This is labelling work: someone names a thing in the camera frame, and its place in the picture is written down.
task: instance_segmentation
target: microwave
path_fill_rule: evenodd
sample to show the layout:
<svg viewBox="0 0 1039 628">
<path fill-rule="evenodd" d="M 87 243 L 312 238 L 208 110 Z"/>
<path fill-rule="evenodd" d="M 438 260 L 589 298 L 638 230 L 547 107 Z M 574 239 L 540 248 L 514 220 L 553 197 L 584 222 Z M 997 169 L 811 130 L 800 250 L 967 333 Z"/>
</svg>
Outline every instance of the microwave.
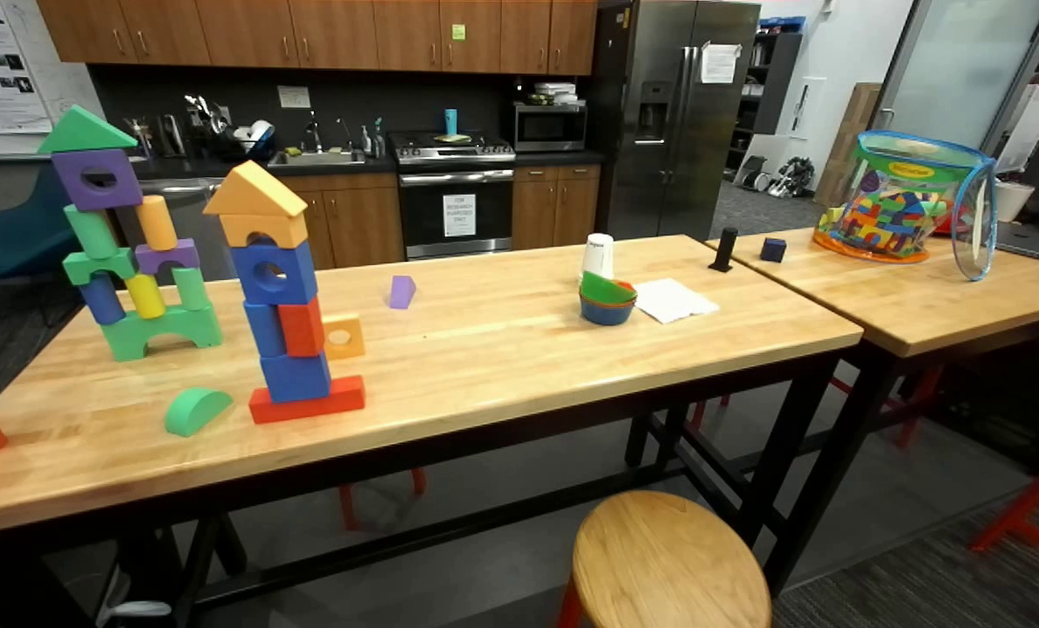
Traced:
<svg viewBox="0 0 1039 628">
<path fill-rule="evenodd" d="M 584 151 L 584 105 L 553 107 L 512 102 L 512 147 L 514 151 Z"/>
</svg>

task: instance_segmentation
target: stool seat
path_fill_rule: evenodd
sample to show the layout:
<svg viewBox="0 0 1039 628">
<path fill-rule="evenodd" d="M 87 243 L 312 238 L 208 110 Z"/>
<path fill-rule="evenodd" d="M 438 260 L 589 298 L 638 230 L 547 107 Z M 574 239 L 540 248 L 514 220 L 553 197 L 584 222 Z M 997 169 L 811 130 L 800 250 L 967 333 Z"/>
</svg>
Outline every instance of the stool seat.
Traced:
<svg viewBox="0 0 1039 628">
<path fill-rule="evenodd" d="M 580 604 L 600 628 L 767 628 L 752 551 L 705 507 L 666 491 L 600 501 L 574 536 Z"/>
</svg>

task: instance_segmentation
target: refrigerator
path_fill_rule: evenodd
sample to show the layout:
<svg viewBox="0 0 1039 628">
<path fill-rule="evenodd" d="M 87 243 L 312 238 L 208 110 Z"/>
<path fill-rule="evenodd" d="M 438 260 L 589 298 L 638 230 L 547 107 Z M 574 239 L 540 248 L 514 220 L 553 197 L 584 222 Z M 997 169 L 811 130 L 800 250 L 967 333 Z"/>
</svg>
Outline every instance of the refrigerator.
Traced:
<svg viewBox="0 0 1039 628">
<path fill-rule="evenodd" d="M 596 226 L 614 238 L 713 230 L 713 202 L 760 2 L 611 0 L 596 13 Z"/>
</svg>

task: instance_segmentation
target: blue chair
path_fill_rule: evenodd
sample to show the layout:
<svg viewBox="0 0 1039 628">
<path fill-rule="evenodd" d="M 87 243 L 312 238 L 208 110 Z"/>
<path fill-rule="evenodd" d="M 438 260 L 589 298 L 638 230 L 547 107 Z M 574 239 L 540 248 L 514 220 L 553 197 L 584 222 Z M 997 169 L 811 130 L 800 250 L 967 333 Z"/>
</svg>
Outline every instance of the blue chair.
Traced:
<svg viewBox="0 0 1039 628">
<path fill-rule="evenodd" d="M 61 215 L 70 195 L 54 166 L 41 166 L 19 204 L 0 208 L 0 280 L 47 275 L 76 248 Z"/>
</svg>

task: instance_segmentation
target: toy bin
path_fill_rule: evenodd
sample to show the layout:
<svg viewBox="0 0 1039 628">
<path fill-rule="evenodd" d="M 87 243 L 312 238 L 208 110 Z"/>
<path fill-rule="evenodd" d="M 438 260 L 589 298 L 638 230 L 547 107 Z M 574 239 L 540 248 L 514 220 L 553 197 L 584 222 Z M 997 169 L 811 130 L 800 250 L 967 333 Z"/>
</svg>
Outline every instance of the toy bin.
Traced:
<svg viewBox="0 0 1039 628">
<path fill-rule="evenodd" d="M 847 202 L 819 215 L 811 239 L 853 257 L 921 260 L 933 226 L 978 202 L 982 176 L 990 157 L 969 147 L 860 132 Z"/>
</svg>

